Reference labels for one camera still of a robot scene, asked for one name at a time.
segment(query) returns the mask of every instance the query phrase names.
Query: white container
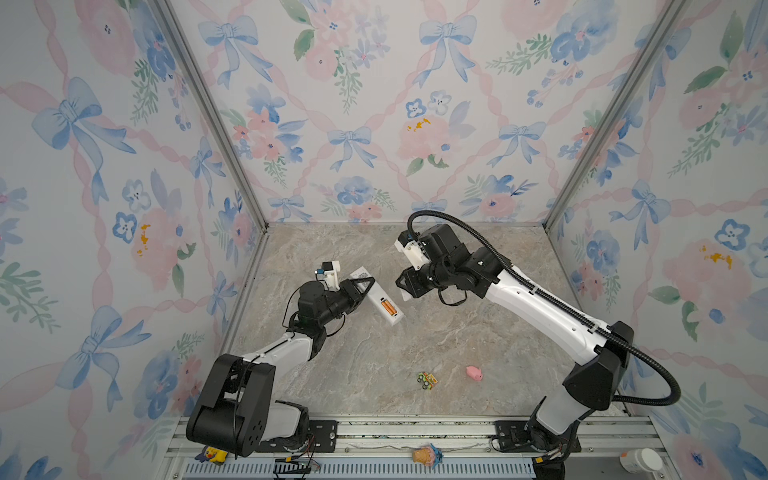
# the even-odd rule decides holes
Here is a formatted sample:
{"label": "white container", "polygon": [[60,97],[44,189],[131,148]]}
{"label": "white container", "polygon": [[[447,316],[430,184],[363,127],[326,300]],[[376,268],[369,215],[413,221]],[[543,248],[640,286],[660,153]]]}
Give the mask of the white container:
{"label": "white container", "polygon": [[[352,272],[349,275],[349,278],[363,278],[366,276],[372,275],[368,273],[368,270],[366,270],[364,266],[361,266],[359,269]],[[389,295],[387,295],[378,280],[371,287],[371,291],[368,292],[367,297],[376,309],[384,315],[384,318],[387,319],[390,325],[395,325],[405,318],[406,315],[400,311],[400,307],[392,301],[392,298]]]}
{"label": "white container", "polygon": [[619,457],[621,466],[630,473],[658,472],[664,467],[661,457],[651,449],[635,449]]}

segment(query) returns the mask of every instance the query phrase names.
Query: metal corner post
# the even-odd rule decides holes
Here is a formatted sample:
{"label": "metal corner post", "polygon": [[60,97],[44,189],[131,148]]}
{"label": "metal corner post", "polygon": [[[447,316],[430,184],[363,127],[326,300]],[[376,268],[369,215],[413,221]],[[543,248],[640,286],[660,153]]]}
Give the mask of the metal corner post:
{"label": "metal corner post", "polygon": [[242,192],[245,204],[247,205],[251,216],[258,224],[259,231],[264,235],[266,233],[267,225],[265,217],[259,208],[256,194],[253,192],[248,177],[243,171],[243,166],[240,164],[240,160],[230,143],[229,137],[227,136],[227,128],[221,120],[221,116],[219,116],[210,90],[208,90],[208,87],[205,85],[202,71],[197,64],[194,55],[192,55],[189,42],[179,25],[176,12],[170,4],[170,0],[150,0],[148,3],[160,24],[161,30],[166,36],[171,50],[185,70],[189,80],[188,84],[190,92],[195,100],[197,100],[200,109],[203,111],[203,115],[205,115],[210,123],[211,134],[214,136],[216,143],[219,146],[224,162],[226,162],[227,166],[230,168],[235,184],[240,189],[240,192]]}
{"label": "metal corner post", "polygon": [[619,87],[616,95],[606,108],[603,118],[597,128],[595,128],[592,140],[584,147],[581,159],[565,181],[563,190],[554,202],[554,206],[549,210],[549,214],[544,221],[544,228],[547,233],[549,233],[551,226],[555,225],[556,220],[563,214],[565,209],[568,208],[568,202],[581,186],[581,182],[611,136],[615,125],[629,108],[629,104],[641,86],[641,82],[645,79],[646,74],[650,72],[653,63],[661,55],[664,46],[674,33],[675,25],[680,21],[690,3],[690,0],[669,0],[665,5],[664,10],[659,15],[648,35],[648,42],[632,62],[627,71],[627,79]]}

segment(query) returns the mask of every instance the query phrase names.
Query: white box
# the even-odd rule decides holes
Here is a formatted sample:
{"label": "white box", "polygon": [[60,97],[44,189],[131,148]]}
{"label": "white box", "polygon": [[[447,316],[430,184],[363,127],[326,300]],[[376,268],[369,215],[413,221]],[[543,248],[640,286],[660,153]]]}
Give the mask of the white box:
{"label": "white box", "polygon": [[[361,266],[359,269],[352,272],[349,275],[349,278],[357,279],[357,278],[364,278],[366,276],[373,276],[373,275],[371,275],[364,266]],[[384,289],[381,286],[381,283],[379,283],[378,280],[374,282],[373,286],[371,287],[371,290],[368,292],[367,297],[368,297],[368,300],[370,300],[370,302],[373,303],[376,309],[382,315],[384,315],[384,318],[387,319],[390,325],[395,325],[397,322],[399,322],[400,320],[406,317],[406,315],[400,310],[400,307],[397,306],[395,302],[392,301],[392,298],[389,295],[387,295],[387,293],[384,291]]]}

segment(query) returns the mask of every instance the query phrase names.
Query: orange battery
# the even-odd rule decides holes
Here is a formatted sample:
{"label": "orange battery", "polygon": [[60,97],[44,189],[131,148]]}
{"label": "orange battery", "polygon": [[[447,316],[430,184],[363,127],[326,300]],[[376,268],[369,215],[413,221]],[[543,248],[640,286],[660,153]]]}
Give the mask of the orange battery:
{"label": "orange battery", "polygon": [[392,306],[392,304],[387,300],[386,298],[382,297],[381,299],[382,306],[386,309],[387,312],[389,312],[389,315],[395,316],[397,315],[397,310],[395,310],[395,307]]}

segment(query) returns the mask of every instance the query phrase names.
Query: toy figurine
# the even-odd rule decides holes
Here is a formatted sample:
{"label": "toy figurine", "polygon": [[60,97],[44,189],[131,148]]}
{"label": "toy figurine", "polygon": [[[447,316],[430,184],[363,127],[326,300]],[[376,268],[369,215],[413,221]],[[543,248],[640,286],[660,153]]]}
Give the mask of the toy figurine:
{"label": "toy figurine", "polygon": [[477,380],[478,382],[482,380],[482,372],[476,366],[470,365],[467,367],[467,376],[473,380]]}
{"label": "toy figurine", "polygon": [[434,468],[435,465],[442,463],[442,452],[430,443],[423,449],[415,450],[413,452],[413,461]]}
{"label": "toy figurine", "polygon": [[200,463],[211,462],[216,465],[221,465],[224,463],[224,460],[227,459],[227,452],[215,449],[214,447],[205,446],[203,447],[203,451],[194,459],[198,460]]}
{"label": "toy figurine", "polygon": [[429,372],[419,373],[419,383],[422,384],[424,390],[432,390],[432,387],[437,385],[437,379]]}

